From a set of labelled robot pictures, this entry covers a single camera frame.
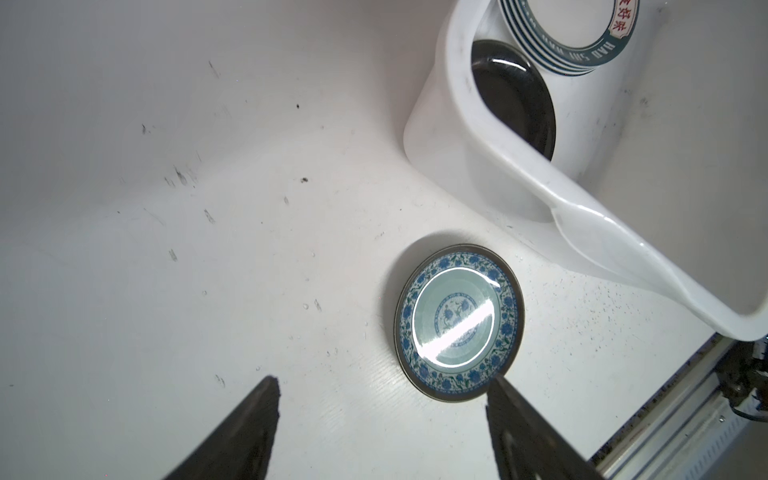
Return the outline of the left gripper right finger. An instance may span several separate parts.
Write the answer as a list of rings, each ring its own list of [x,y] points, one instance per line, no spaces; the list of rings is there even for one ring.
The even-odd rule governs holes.
[[[601,477],[501,375],[489,383],[486,415],[500,478]]]

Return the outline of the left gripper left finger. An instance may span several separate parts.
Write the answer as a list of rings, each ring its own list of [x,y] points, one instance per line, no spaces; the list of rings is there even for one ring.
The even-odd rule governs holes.
[[[264,377],[167,477],[261,480],[267,476],[279,421],[280,388]]]

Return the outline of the teal patterned small plate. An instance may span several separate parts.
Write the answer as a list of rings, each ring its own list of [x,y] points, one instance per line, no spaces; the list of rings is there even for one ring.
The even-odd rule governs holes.
[[[463,402],[506,374],[523,336],[525,306],[509,265],[492,250],[456,244],[422,260],[393,319],[400,367],[429,398]]]

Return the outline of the black round plate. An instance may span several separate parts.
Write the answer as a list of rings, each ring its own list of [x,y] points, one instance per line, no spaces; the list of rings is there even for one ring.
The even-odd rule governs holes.
[[[471,70],[490,112],[551,160],[556,115],[550,92],[536,67],[517,48],[488,39],[472,44]]]

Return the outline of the green rim plate front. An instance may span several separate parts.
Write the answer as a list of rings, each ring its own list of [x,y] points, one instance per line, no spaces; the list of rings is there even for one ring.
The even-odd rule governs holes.
[[[615,60],[627,47],[639,0],[500,0],[507,29],[538,65],[569,77]]]

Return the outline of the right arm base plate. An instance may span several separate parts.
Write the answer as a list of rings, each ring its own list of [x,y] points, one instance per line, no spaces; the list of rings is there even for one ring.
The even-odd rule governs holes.
[[[767,422],[767,337],[735,342],[718,362],[715,372],[734,415]]]

